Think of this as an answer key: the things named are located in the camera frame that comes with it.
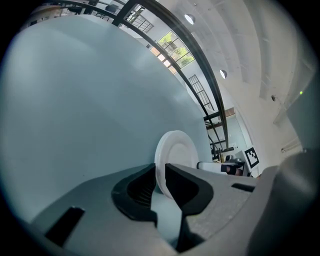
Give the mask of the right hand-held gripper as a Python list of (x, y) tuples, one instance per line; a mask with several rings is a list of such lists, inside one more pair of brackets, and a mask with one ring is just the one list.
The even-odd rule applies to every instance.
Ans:
[[(234, 155), (227, 155), (225, 161), (222, 163), (227, 165), (226, 173), (229, 175), (243, 176), (243, 177), (259, 177), (260, 160), (254, 149), (250, 147), (245, 150), (240, 150)], [(196, 168), (205, 171), (221, 171), (221, 163), (218, 162), (203, 162), (197, 163)]]

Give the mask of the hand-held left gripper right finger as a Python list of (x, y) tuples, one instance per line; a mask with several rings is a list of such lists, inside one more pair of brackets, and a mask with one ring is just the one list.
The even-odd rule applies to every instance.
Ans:
[(165, 184), (182, 212), (176, 250), (182, 253), (194, 248), (224, 228), (257, 182), (255, 178), (167, 163)]

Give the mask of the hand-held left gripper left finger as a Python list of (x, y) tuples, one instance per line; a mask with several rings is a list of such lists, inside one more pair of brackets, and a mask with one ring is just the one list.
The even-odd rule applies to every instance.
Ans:
[(31, 225), (59, 256), (173, 256), (151, 210), (155, 165), (93, 178), (40, 212)]

